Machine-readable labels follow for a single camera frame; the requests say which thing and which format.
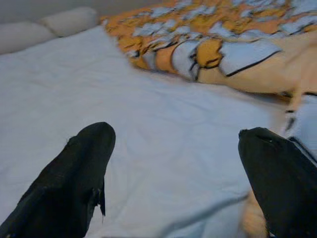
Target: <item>white bed sheet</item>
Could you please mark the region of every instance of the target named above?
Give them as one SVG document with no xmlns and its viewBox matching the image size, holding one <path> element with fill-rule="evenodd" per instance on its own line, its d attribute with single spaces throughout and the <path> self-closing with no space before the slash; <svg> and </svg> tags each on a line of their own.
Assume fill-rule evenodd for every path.
<svg viewBox="0 0 317 238">
<path fill-rule="evenodd" d="M 134 69 L 113 45 L 99 26 L 0 56 L 0 223 L 70 136 L 107 121 L 106 217 L 87 237 L 238 237 L 238 132 L 275 127 L 285 105 Z"/>
</svg>

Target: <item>white pillow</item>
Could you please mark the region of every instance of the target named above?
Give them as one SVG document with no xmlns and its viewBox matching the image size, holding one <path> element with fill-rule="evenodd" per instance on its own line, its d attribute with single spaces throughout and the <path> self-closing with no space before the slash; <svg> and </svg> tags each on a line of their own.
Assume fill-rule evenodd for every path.
<svg viewBox="0 0 317 238">
<path fill-rule="evenodd" d="M 23 50 L 56 36 L 44 26 L 32 22 L 0 24 L 0 55 Z"/>
<path fill-rule="evenodd" d="M 78 7 L 39 20 L 59 37 L 70 36 L 98 24 L 97 12 L 90 7 Z"/>
</svg>

